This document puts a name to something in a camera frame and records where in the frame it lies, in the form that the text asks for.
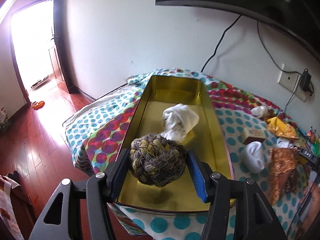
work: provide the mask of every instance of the blue polka dot fabric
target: blue polka dot fabric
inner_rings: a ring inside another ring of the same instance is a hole
[[[235,180],[245,181],[246,178],[252,177],[265,195],[268,196],[270,190],[268,168],[270,157],[268,150],[276,147],[276,137],[266,130],[265,122],[249,114],[244,114],[242,111],[220,108],[216,110],[216,113],[228,145]],[[255,127],[256,129],[260,129],[267,137],[263,142],[265,169],[259,174],[251,173],[239,157],[239,153],[243,151],[245,147],[245,145],[241,143],[240,139],[240,134],[245,127]],[[298,202],[302,198],[302,192],[307,186],[307,179],[300,164],[298,165],[297,172],[299,176],[298,192],[284,195],[273,206],[278,220],[285,232],[289,230],[289,225],[297,211]],[[120,208],[121,211],[123,211],[129,218],[136,218],[143,221],[144,230],[156,240],[200,239],[203,226],[207,218],[206,213],[189,214],[186,216],[181,214],[176,216],[165,216],[151,215],[141,212],[132,213],[132,211],[127,208]],[[235,223],[236,208],[234,206],[230,209],[226,240],[233,239]],[[292,223],[290,229],[291,233],[289,234],[288,239],[294,238],[297,225],[299,223],[298,219]]]
[[[88,109],[88,111],[84,111],[77,117],[72,117],[65,122],[65,135],[75,166],[76,162],[81,161],[79,156],[84,155],[84,153],[82,154],[81,148],[82,142],[101,125],[104,125],[118,115],[127,104],[139,99],[152,75],[160,74],[196,78],[203,81],[206,85],[209,85],[215,80],[215,78],[208,77],[203,73],[191,72],[188,70],[179,69],[179,71],[173,71],[172,74],[170,74],[170,72],[167,73],[167,71],[169,70],[158,70],[145,75],[132,76],[128,80],[130,91],[127,90],[121,93],[116,92],[111,95],[110,100],[99,106],[92,107],[91,109]],[[246,178],[252,177],[260,186],[261,190],[268,195],[270,190],[268,183],[268,164],[270,162],[268,150],[275,147],[276,137],[266,130],[265,122],[262,122],[260,119],[243,111],[221,107],[216,109],[216,114],[228,145],[235,180],[245,181]],[[267,137],[262,144],[265,169],[259,174],[251,173],[239,158],[239,153],[242,152],[245,147],[245,145],[241,143],[240,138],[240,134],[245,127],[260,129]],[[299,200],[302,198],[302,192],[307,183],[304,171],[300,166],[298,167],[298,178],[298,192],[283,196],[278,203],[273,206],[285,232],[289,230],[289,225],[294,218]],[[129,217],[137,227],[144,230],[156,240],[199,240],[207,218],[207,213],[165,215],[163,213],[145,213],[141,212],[139,209],[125,206],[117,205],[117,207],[124,216]],[[233,239],[235,215],[236,208],[233,206],[229,212],[226,240]],[[298,219],[293,221],[289,232],[289,239],[295,237],[297,225],[299,223],[300,221]]]

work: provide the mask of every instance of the bed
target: bed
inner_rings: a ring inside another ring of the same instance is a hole
[[[161,69],[132,76],[127,79],[125,86],[82,108],[66,120],[63,126],[74,166],[91,176],[104,171],[109,163],[116,160],[139,99],[153,75],[193,78],[205,84],[228,144],[234,178],[244,181],[247,177],[252,177],[262,191],[268,195],[270,188],[268,168],[259,174],[253,174],[240,161],[239,153],[244,149],[240,133],[244,127],[263,130],[267,137],[263,142],[264,161],[265,166],[268,167],[270,162],[268,149],[275,147],[277,138],[266,129],[266,123],[263,119],[251,115],[251,109],[265,105],[268,107],[269,114],[278,114],[281,120],[295,128],[297,127],[296,123],[267,99],[241,90],[217,78],[185,69]],[[297,172],[299,177],[297,193],[286,194],[273,206],[289,239],[295,237],[297,227],[300,224],[300,221],[295,219],[290,232],[287,232],[297,210],[298,202],[307,186],[307,175],[301,164],[298,165]],[[110,204],[109,207],[130,234],[135,236],[149,234],[155,239],[166,237],[184,239],[188,235],[200,236],[206,219],[206,214],[189,216],[189,220],[186,220],[188,225],[186,224],[183,229],[180,229],[175,226],[176,221],[180,219],[178,214],[174,216],[146,214],[141,210],[130,209],[119,203]],[[159,230],[157,226],[155,227],[155,223],[153,223],[155,219],[165,221],[168,229]],[[234,225],[235,207],[232,207],[226,239],[233,239]]]

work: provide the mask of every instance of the multicolored yarn ball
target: multicolored yarn ball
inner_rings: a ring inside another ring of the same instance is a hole
[[[164,187],[181,177],[186,168],[186,148],[159,134],[148,134],[131,143],[130,170],[142,184]]]

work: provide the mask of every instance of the door frame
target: door frame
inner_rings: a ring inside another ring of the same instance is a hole
[[[27,104],[29,104],[29,105],[31,105],[31,101],[30,101],[30,98],[29,98],[28,93],[26,91],[26,88],[23,85],[23,82],[22,82],[22,79],[21,79],[21,75],[20,75],[20,72],[19,72],[19,68],[18,68],[18,64],[17,64],[17,60],[16,60],[16,54],[14,52],[14,45],[13,45],[13,40],[12,40],[12,23],[11,23],[11,20],[12,20],[12,17],[15,14],[23,11],[24,9],[26,9],[28,7],[31,7],[31,6],[33,6],[33,5],[37,4],[37,3],[41,3],[41,2],[44,2],[44,1],[46,1],[46,0],[36,0],[36,1],[32,2],[32,3],[29,3],[29,4],[25,5],[25,6],[23,6],[20,9],[14,11],[12,14],[10,14],[10,31],[9,31],[10,33],[9,33],[9,36],[10,36],[10,49],[11,49],[13,68],[14,68],[14,71],[16,73],[16,76],[17,76],[17,79],[18,79],[18,83],[20,85],[23,97],[26,100]]]
[[[63,74],[63,79],[66,84],[69,94],[78,93],[78,89],[74,86],[71,73],[70,62],[68,60],[71,52],[68,44],[68,39],[64,33],[64,25],[66,19],[65,0],[53,0],[53,28],[54,28],[54,43],[57,49],[58,60]]]

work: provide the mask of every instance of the small figurine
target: small figurine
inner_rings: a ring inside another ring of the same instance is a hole
[[[310,131],[307,135],[309,136],[309,140],[311,143],[316,142],[316,130],[313,130],[312,126],[310,127]]]
[[[11,121],[8,119],[8,115],[4,107],[0,108],[0,134],[4,133],[10,126]]]

